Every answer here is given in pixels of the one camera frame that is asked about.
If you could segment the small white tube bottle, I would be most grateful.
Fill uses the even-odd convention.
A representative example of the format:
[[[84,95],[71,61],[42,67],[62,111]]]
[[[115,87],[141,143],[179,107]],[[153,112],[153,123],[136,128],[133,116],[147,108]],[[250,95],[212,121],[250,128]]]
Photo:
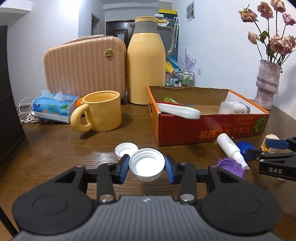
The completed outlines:
[[[226,133],[221,133],[216,140],[218,146],[229,159],[234,160],[237,164],[240,164],[243,171],[249,170],[249,166],[241,154],[240,149]]]

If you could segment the pink ceramic vase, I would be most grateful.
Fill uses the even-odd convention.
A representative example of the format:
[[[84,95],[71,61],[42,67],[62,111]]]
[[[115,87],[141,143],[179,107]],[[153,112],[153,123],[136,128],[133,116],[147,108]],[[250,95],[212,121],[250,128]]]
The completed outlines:
[[[278,93],[281,66],[267,60],[260,60],[256,86],[257,93],[254,102],[266,110],[273,106],[273,96]]]

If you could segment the red white lint brush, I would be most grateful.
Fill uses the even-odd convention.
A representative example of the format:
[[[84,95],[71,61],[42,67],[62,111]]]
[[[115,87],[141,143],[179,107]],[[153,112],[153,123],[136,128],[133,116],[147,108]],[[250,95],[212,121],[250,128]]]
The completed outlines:
[[[160,102],[157,102],[157,106],[161,113],[172,114],[189,120],[198,120],[201,116],[201,112],[199,110],[187,106]]]

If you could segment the pink ribbed suitcase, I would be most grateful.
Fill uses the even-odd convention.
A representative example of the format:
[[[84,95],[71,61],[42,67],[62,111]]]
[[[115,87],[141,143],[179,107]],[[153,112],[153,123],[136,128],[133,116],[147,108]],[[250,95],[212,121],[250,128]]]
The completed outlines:
[[[74,39],[49,49],[44,56],[47,89],[84,97],[92,92],[126,92],[126,46],[114,36]]]

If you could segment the yellow box on fridge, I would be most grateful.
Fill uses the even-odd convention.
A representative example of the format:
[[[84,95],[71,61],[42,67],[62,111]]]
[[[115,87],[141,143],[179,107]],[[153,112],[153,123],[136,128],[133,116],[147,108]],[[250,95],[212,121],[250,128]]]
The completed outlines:
[[[178,12],[172,9],[159,9],[159,13],[169,16],[177,16]]]

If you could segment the yellow thermos jug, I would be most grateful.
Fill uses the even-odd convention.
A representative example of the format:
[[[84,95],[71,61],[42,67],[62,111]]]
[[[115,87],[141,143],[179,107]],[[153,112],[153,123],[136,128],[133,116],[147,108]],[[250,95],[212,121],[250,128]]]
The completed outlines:
[[[159,30],[174,32],[170,27],[159,26],[163,23],[154,16],[135,18],[134,31],[127,48],[128,101],[133,104],[147,105],[147,87],[165,85],[166,59],[174,48],[165,51]]]

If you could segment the purple gear-shaped cap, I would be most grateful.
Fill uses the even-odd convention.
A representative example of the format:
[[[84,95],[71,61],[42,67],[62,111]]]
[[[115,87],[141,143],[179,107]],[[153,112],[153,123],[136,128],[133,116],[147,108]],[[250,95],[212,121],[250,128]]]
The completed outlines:
[[[228,158],[218,160],[216,166],[236,175],[237,177],[243,179],[245,171],[243,170],[241,164]]]

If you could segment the dried pink roses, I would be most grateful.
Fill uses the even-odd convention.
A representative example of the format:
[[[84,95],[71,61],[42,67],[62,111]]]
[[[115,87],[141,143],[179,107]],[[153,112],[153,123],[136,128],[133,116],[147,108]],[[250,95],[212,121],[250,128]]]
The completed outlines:
[[[238,14],[242,22],[255,24],[258,32],[248,32],[248,41],[258,50],[259,43],[263,44],[268,62],[282,66],[295,52],[295,36],[285,34],[287,27],[295,26],[295,18],[287,13],[283,1],[262,1],[256,12],[247,6]]]

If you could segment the grey refrigerator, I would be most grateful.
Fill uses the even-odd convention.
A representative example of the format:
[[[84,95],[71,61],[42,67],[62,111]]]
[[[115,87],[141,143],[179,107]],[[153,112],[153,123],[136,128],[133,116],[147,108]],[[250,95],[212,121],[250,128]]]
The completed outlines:
[[[165,47],[165,51],[168,52],[171,48],[171,40],[172,37],[175,37],[175,44],[174,48],[171,52],[171,56],[175,58],[175,60],[178,59],[178,38],[179,38],[179,19],[177,16],[174,16],[172,18],[165,17],[163,18],[165,20],[164,23],[159,23],[159,26],[163,27],[170,27],[173,29],[173,33],[168,30],[159,30],[159,34],[161,36],[161,39],[163,41],[163,45]]]

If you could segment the blue tissue pack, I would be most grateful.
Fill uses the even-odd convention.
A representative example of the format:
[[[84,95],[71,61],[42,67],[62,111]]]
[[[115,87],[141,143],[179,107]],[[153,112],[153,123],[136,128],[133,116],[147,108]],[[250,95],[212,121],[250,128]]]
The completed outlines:
[[[67,95],[62,92],[51,93],[49,90],[42,90],[33,100],[33,115],[45,120],[70,123],[78,99],[79,97],[75,95]]]

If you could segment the white plastic jar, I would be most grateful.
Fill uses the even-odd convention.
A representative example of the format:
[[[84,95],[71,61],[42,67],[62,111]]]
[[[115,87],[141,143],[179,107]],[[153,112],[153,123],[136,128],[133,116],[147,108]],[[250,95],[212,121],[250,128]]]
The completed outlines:
[[[250,108],[242,102],[223,101],[220,104],[219,114],[248,114]]]

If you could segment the white ribbed bottle cap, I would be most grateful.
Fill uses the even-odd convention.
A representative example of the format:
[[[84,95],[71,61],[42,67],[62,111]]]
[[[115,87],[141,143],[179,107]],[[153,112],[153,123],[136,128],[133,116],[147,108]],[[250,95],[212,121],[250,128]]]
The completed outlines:
[[[132,154],[129,169],[138,180],[151,182],[157,180],[165,168],[165,157],[152,148],[142,148]]]

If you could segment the blue round lid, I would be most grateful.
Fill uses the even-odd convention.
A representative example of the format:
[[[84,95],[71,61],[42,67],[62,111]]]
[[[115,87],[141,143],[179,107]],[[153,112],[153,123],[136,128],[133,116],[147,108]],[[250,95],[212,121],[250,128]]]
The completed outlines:
[[[252,159],[250,159],[246,152],[247,150],[251,149],[251,150],[256,150],[255,146],[253,146],[252,144],[245,142],[245,141],[239,141],[237,143],[237,147],[240,149],[241,155],[244,157],[245,161],[252,161]]]

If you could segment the red cardboard box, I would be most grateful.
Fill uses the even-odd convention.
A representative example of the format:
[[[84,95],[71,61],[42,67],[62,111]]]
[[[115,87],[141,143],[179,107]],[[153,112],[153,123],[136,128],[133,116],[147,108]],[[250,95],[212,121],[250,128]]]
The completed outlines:
[[[166,97],[175,100],[180,107],[200,111],[200,118],[190,120],[161,111],[157,105]],[[210,142],[221,133],[232,138],[260,135],[269,118],[267,110],[230,89],[147,86],[147,101],[160,146]],[[243,103],[250,112],[219,113],[224,101]]]

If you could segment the yellow mug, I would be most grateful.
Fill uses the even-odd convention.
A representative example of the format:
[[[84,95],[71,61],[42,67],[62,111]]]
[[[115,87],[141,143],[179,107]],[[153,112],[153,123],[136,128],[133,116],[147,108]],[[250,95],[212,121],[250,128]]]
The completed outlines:
[[[70,118],[74,131],[86,133],[90,130],[108,132],[121,125],[120,93],[113,90],[97,91],[82,98]]]

